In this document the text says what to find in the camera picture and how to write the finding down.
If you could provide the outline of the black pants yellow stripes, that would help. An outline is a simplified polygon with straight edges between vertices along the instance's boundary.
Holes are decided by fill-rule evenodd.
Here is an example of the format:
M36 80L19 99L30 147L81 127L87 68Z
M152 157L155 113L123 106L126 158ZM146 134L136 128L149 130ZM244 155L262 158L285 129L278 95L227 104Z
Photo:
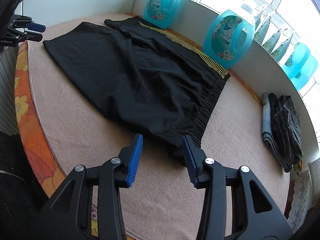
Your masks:
M107 119L140 133L184 164L182 138L200 147L230 75L173 33L135 16L82 22L43 45Z

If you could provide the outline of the orange floral bedsheet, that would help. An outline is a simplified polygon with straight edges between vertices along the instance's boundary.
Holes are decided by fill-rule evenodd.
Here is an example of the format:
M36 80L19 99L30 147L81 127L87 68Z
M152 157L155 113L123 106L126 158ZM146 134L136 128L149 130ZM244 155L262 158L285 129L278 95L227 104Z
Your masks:
M14 95L18 129L27 159L41 188L51 197L66 175L55 160L37 117L29 81L27 42L18 49Z

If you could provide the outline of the folded dark clothes stack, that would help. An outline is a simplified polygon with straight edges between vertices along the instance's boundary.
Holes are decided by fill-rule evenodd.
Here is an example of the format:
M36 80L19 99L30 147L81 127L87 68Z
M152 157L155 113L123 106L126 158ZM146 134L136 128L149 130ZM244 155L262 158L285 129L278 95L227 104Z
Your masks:
M300 120L291 96L263 94L261 133L264 144L284 172L291 172L303 157Z

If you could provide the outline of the blue detergent bottle left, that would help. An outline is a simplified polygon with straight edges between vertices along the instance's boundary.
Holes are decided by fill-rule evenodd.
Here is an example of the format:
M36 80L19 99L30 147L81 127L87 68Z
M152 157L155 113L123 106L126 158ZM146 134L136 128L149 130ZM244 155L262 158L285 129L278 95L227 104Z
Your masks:
M171 26L181 0L146 0L143 19L162 29Z

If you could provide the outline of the blue detergent bottle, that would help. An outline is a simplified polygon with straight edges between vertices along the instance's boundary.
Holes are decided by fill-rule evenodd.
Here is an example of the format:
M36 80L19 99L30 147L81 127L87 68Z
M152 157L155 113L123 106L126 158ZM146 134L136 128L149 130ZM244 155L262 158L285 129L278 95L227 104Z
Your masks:
M143 19L162 29L171 26L181 0L146 0Z
M254 32L252 7L244 3L227 9L210 26L202 51L223 68L230 69L248 52Z

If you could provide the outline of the blue detergent bottles on sill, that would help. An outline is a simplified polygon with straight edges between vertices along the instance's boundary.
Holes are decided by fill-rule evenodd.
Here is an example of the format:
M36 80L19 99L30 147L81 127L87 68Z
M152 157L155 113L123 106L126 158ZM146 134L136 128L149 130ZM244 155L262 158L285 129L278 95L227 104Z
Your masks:
M281 68L294 85L296 91L300 91L308 83L318 66L319 63L311 54L308 46L298 42Z

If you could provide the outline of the blue detergent bottle middle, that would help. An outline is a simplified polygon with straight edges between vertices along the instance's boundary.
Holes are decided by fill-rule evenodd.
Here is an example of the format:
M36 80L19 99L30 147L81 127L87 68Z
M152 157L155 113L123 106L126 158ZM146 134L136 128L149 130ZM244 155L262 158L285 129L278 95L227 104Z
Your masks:
M254 32L252 7L244 3L227 9L210 26L202 51L223 68L230 69L248 52Z

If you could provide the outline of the refill pouches on sill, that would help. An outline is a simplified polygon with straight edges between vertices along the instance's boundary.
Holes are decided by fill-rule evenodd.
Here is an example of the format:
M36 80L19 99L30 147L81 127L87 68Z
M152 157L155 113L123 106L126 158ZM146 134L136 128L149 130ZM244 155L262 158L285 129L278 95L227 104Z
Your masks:
M293 37L293 30L287 24L281 25L266 41L264 40L271 25L275 11L267 14L263 19L256 17L254 40L258 42L279 63L286 54Z

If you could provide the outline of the white window frame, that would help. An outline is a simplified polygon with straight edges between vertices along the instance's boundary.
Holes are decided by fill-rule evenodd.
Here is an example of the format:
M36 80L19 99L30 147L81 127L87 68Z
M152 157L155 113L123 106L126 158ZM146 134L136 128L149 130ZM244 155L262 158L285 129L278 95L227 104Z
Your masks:
M244 2L245 0L191 0L200 5L204 5L215 12L223 12L228 6L235 4L236 2ZM294 34L291 39L292 45L290 45L285 56L279 61L280 65L278 67L262 67L262 74L245 74L244 70L240 70L240 67L235 67L234 72L249 85L256 93L258 93L258 88L262 92L272 92L276 93L277 90L280 92L285 92L285 85L289 85L289 80L284 74L280 72L280 66L285 63L285 60L289 57L290 53L293 51L293 44L298 41L305 43L311 50L311 55L314 56L319 62L319 30L312 32L315 37L307 37L307 20L316 21L319 20L319 13L316 10L311 0L249 0L252 1L256 11L257 8L267 5L263 14L267 15L274 11L271 20L271 30L279 29L281 25L288 26L292 29ZM319 141L319 66L317 67L315 73L310 77L308 83L299 91L303 102L306 105L306 109L309 112L313 128L316 132L316 138Z

